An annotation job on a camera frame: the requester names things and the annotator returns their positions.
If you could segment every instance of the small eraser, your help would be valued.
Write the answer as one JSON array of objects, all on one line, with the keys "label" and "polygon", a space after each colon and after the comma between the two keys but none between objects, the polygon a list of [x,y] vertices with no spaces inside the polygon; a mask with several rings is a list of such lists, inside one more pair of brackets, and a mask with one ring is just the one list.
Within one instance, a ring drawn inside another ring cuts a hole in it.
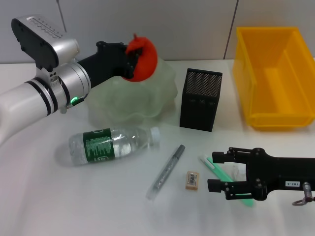
[{"label": "small eraser", "polygon": [[199,173],[188,171],[186,176],[186,189],[197,190],[199,182]]}]

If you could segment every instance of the white table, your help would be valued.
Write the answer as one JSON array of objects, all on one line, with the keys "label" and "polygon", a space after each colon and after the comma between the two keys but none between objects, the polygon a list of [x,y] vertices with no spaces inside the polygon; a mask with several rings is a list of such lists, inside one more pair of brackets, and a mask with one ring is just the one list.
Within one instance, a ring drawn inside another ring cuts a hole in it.
[{"label": "white table", "polygon": [[[283,157],[315,157],[315,125],[292,132],[257,132],[246,126],[231,68],[233,60],[172,61],[179,95],[175,107],[145,123],[161,131],[159,151],[117,161],[73,167],[67,140],[94,130],[85,103],[42,119],[0,147],[0,235],[14,236],[296,236],[314,235],[315,204],[291,206],[299,191],[274,191],[245,207],[209,193],[215,176],[197,160],[228,147],[264,148]],[[187,68],[223,73],[213,132],[179,127]],[[0,65],[0,92],[35,75],[34,64]],[[145,194],[180,144],[186,150],[158,194]],[[200,173],[198,191],[185,189],[187,171]]]}]

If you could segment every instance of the pen cap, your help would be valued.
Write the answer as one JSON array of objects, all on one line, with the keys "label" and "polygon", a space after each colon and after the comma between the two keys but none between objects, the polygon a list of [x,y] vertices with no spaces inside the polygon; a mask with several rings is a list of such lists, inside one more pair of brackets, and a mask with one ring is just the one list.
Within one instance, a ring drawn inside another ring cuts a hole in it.
[{"label": "pen cap", "polygon": [[177,157],[177,159],[179,159],[181,157],[181,155],[183,154],[184,150],[185,150],[185,146],[180,145],[173,156],[175,156],[175,157]]}]

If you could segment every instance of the red object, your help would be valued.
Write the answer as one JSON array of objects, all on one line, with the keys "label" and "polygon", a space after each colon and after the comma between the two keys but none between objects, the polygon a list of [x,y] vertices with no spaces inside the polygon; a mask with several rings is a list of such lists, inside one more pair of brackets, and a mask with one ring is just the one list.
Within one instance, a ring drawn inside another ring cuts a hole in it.
[{"label": "red object", "polygon": [[126,79],[131,82],[140,82],[149,78],[155,71],[158,64],[158,54],[153,43],[145,37],[137,37],[128,44],[126,53],[142,48],[142,54],[139,56],[138,63],[134,69],[132,79]]}]

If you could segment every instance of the yellow storage box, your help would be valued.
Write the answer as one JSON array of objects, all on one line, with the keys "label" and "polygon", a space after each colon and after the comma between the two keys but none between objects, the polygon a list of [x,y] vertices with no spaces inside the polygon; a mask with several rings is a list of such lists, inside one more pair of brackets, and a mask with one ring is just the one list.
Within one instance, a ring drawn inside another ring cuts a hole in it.
[{"label": "yellow storage box", "polygon": [[240,27],[233,73],[247,124],[268,130],[315,118],[315,62],[296,27]]}]

